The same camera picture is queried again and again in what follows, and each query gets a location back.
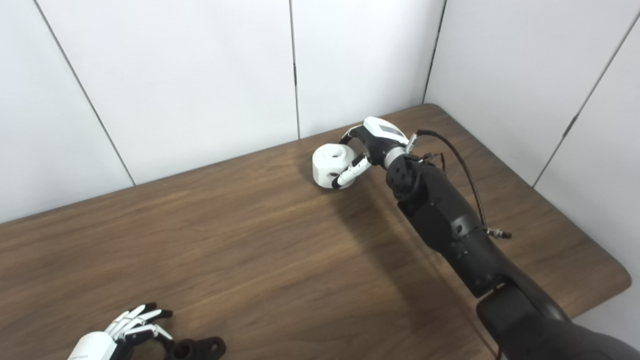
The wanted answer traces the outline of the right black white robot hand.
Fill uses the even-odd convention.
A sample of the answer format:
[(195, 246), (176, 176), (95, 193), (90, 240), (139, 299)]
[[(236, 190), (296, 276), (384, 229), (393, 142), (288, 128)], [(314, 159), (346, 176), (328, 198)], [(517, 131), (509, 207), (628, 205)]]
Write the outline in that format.
[(396, 158), (409, 153), (410, 139), (393, 123), (377, 117), (366, 117), (361, 125), (350, 128), (338, 144), (347, 146), (352, 139), (358, 139), (365, 150), (333, 178), (332, 189), (350, 186), (372, 166), (388, 169)]

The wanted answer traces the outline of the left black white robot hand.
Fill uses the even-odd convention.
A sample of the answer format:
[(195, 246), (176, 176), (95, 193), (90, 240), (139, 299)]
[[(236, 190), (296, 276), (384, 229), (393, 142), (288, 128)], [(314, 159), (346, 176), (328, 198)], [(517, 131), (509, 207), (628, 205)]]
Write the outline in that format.
[(135, 349), (149, 341), (162, 346), (165, 354), (176, 344), (173, 336), (155, 321), (173, 317), (155, 301), (128, 309), (115, 317), (105, 330), (86, 333), (74, 346), (69, 360), (131, 360)]

